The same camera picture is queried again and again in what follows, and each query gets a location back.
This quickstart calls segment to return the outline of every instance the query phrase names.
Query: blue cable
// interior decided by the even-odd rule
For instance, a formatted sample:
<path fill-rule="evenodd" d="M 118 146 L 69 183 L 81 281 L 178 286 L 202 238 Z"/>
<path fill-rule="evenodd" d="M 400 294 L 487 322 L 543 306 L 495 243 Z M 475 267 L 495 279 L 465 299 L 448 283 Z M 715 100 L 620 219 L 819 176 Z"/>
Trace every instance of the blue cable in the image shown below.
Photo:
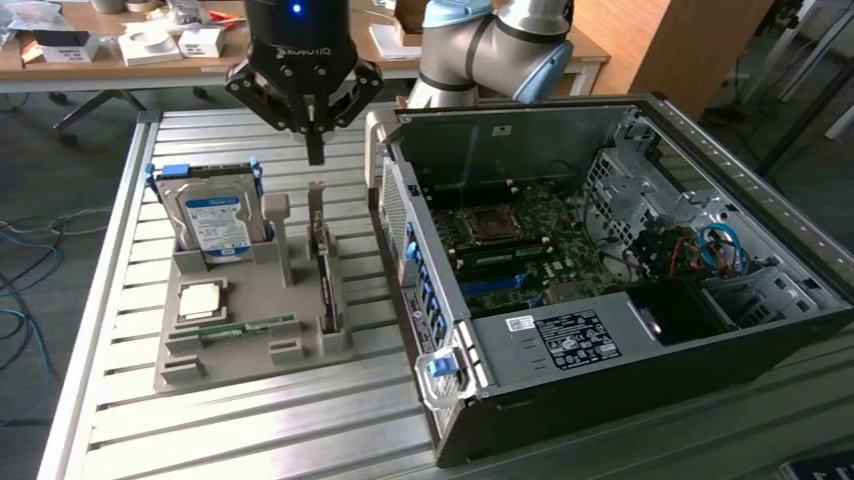
<path fill-rule="evenodd" d="M 699 245 L 700 251 L 703 250 L 703 246 L 706 245 L 706 237 L 703 235 L 706 230 L 720 230 L 723 233 L 726 233 L 730 236 L 730 238 L 732 239 L 732 248 L 735 249 L 735 255 L 738 256 L 738 265 L 739 265 L 738 271 L 742 274 L 746 273 L 747 257 L 744 254 L 744 249 L 742 248 L 740 241 L 738 240 L 738 234 L 735 233 L 735 230 L 732 230 L 732 228 L 723 223 L 710 223 L 708 225 L 702 227 L 696 232 L 696 243 Z M 714 258 L 711 258 L 711 253 L 708 253 L 707 251 L 703 251 L 702 254 L 703 254 L 703 259 L 706 260 L 706 263 L 712 267 L 716 266 L 715 260 Z"/>
<path fill-rule="evenodd" d="M 32 282 L 29 282 L 29 284 L 26 284 L 25 286 L 20 287 L 17 290 L 9 290 L 5 293 L 0 293 L 0 297 L 8 297 L 9 295 L 13 295 L 14 293 L 20 293 L 24 290 L 34 287 L 38 283 L 41 283 L 44 281 L 45 278 L 48 278 L 50 276 L 50 274 L 56 271 L 56 269 L 58 268 L 58 265 L 62 261 L 62 252 L 58 248 L 53 247 L 52 245 L 45 245 L 42 243 L 29 243 L 25 242 L 17 238 L 14 238 L 13 236 L 10 236 L 8 233 L 1 232 L 0 231 L 0 237 L 5 238 L 9 242 L 12 242 L 16 245 L 20 245 L 22 247 L 34 247 L 34 248 L 42 248 L 46 250 L 50 250 L 50 252 L 53 252 L 53 263 L 50 264 L 50 267 L 48 268 L 48 270 L 44 272 L 44 274 L 36 278 Z M 0 286 L 0 290 L 5 289 L 8 287 L 8 285 Z"/>
<path fill-rule="evenodd" d="M 28 324 L 29 324 L 29 328 L 32 329 L 32 333 L 36 337 L 36 341 L 38 342 L 38 350 L 41 351 L 41 361 L 44 362 L 44 388 L 45 388 L 45 392 L 44 394 L 38 397 L 38 399 L 26 407 L 24 407 L 21 410 L 18 410 L 17 414 L 6 419 L 6 420 L 0 420 L 0 427 L 5 427 L 9 423 L 12 423 L 14 420 L 17 420 L 18 418 L 24 417 L 24 415 L 33 410 L 44 401 L 44 399 L 46 398 L 46 394 L 50 391 L 50 382 L 53 380 L 52 376 L 50 376 L 50 362 L 48 361 L 48 351 L 44 348 L 44 339 L 41 338 L 41 331 L 38 330 L 38 325 L 36 325 L 36 322 L 33 321 L 32 318 L 29 318 L 24 312 L 21 312 L 20 310 L 13 310 L 10 308 L 0 308 L 0 313 L 5 313 L 8 315 L 14 315 L 16 317 L 24 319 Z"/>

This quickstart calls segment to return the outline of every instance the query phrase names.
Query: blue cable on floor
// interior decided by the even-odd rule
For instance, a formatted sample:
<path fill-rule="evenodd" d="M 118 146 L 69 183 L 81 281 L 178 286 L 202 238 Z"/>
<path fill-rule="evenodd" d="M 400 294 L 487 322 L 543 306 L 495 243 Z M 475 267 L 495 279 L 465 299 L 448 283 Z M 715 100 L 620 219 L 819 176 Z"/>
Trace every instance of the blue cable on floor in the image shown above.
<path fill-rule="evenodd" d="M 52 245 L 45 245 L 42 243 L 25 242 L 25 241 L 20 240 L 18 238 L 14 238 L 8 233 L 1 232 L 1 231 L 0 231 L 0 237 L 5 238 L 9 242 L 12 242 L 13 244 L 20 245 L 22 247 L 41 248 L 41 249 L 50 250 L 50 252 L 53 252 L 53 263 L 50 264 L 50 267 L 48 268 L 48 270 L 41 274 L 41 276 L 37 279 L 34 279 L 32 282 L 29 282 L 29 284 L 26 284 L 25 286 L 20 287 L 17 290 L 9 290 L 8 292 L 0 293 L 0 297 L 8 297 L 9 295 L 13 295 L 14 293 L 20 293 L 24 290 L 34 287 L 38 283 L 41 283 L 41 281 L 44 281 L 45 278 L 48 278 L 50 276 L 50 274 L 58 268 L 60 263 L 62 262 L 62 252 L 61 252 L 61 250 L 58 248 L 53 247 Z"/>
<path fill-rule="evenodd" d="M 45 380 L 45 385 L 44 385 L 45 392 L 38 397 L 38 399 L 26 407 L 24 407 L 12 418 L 0 420 L 0 427 L 5 427 L 9 423 L 20 419 L 30 410 L 33 410 L 41 404 L 41 402 L 48 396 L 48 393 L 50 392 L 50 382 L 53 378 L 50 375 L 50 362 L 48 361 L 48 351 L 44 348 L 44 339 L 41 338 L 41 331 L 38 330 L 38 325 L 36 324 L 33 319 L 29 318 L 24 314 L 24 312 L 18 310 L 13 310 L 10 308 L 0 308 L 0 313 L 5 313 L 6 315 L 13 315 L 28 323 L 29 328 L 32 329 L 32 333 L 36 337 L 36 342 L 38 342 L 38 350 L 41 351 L 41 361 L 44 362 L 44 380 Z"/>

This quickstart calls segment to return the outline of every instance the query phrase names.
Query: green circuit board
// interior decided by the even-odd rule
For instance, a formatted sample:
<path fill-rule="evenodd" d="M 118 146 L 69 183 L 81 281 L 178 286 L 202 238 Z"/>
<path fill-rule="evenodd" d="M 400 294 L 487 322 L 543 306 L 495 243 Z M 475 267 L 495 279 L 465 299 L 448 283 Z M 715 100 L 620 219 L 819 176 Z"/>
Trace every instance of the green circuit board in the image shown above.
<path fill-rule="evenodd" d="M 611 273 L 600 262 L 596 247 L 579 228 L 571 192 L 561 191 L 551 183 L 533 182 L 517 186 L 507 200 L 485 206 L 432 211 L 439 237 L 451 252 L 448 259 L 457 268 L 460 286 L 472 281 L 472 276 L 476 279 L 480 271 L 485 281 L 495 276 L 489 271 L 525 275 L 519 288 L 465 295 L 475 318 L 592 297 L 615 283 L 628 280 L 628 271 Z M 535 244 L 543 237 L 548 239 L 545 253 L 531 259 L 505 260 L 487 268 L 467 269 L 468 265 L 460 266 L 459 256 L 453 255 L 465 248 L 479 247 L 499 252 L 493 258 L 501 258 L 504 245 L 525 240 Z"/>

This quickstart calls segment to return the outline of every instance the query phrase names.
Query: product label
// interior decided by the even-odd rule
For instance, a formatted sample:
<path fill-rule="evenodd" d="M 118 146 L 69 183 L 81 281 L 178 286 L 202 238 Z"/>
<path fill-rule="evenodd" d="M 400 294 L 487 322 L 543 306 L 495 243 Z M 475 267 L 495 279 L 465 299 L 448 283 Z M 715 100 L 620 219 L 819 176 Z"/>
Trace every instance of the product label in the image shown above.
<path fill-rule="evenodd" d="M 208 255 L 208 261 L 229 262 L 234 255 L 249 251 L 249 232 L 237 219 L 241 206 L 237 197 L 188 200 L 185 206 L 198 248 Z"/>
<path fill-rule="evenodd" d="M 533 328 L 533 317 L 531 315 L 525 315 L 524 317 L 507 318 L 504 319 L 504 322 L 507 322 L 507 328 L 511 332 Z"/>
<path fill-rule="evenodd" d="M 593 310 L 536 320 L 536 330 L 560 370 L 620 356 Z"/>

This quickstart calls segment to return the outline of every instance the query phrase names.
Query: hard drive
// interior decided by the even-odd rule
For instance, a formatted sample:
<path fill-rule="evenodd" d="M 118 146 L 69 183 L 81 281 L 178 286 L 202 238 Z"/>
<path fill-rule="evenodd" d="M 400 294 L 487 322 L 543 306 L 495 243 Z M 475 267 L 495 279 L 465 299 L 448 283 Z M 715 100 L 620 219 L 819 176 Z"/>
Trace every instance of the hard drive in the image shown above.
<path fill-rule="evenodd" d="M 149 165 L 149 185 L 174 228 L 177 248 L 201 250 L 209 264 L 240 261 L 269 238 L 260 209 L 260 165 Z"/>

